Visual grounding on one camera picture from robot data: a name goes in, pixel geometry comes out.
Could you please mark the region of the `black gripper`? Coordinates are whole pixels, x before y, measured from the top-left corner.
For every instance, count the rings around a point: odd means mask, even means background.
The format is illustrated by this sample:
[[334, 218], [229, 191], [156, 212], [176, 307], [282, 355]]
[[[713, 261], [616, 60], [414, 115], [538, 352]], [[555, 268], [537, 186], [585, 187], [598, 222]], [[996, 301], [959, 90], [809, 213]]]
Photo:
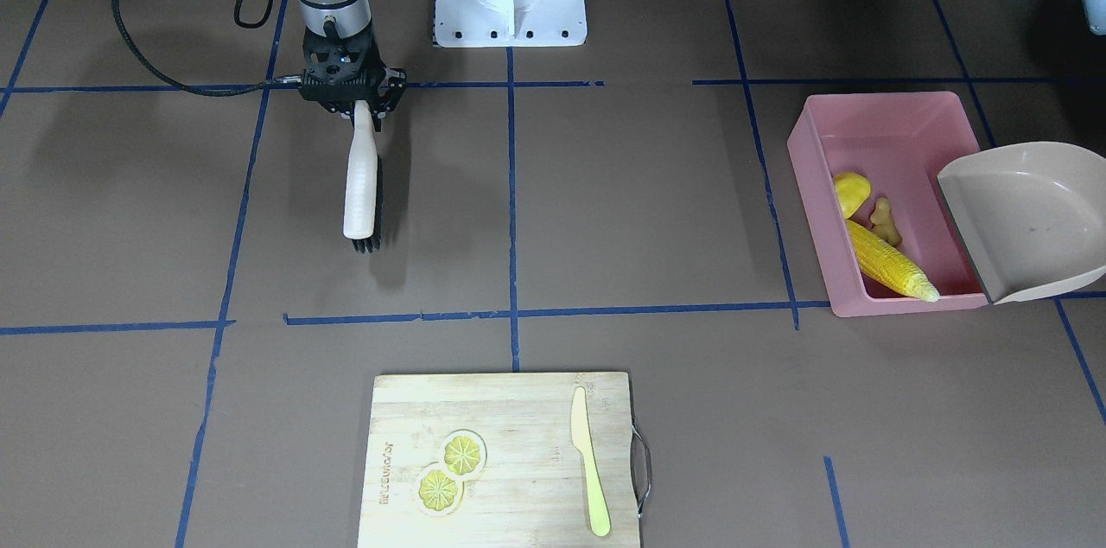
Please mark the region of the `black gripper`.
[[340, 113], [351, 124], [354, 103], [364, 100], [372, 110], [372, 130], [380, 133], [386, 112], [398, 106], [406, 91], [407, 74], [383, 63], [374, 24], [351, 37], [317, 35], [304, 29], [302, 49], [301, 99]]

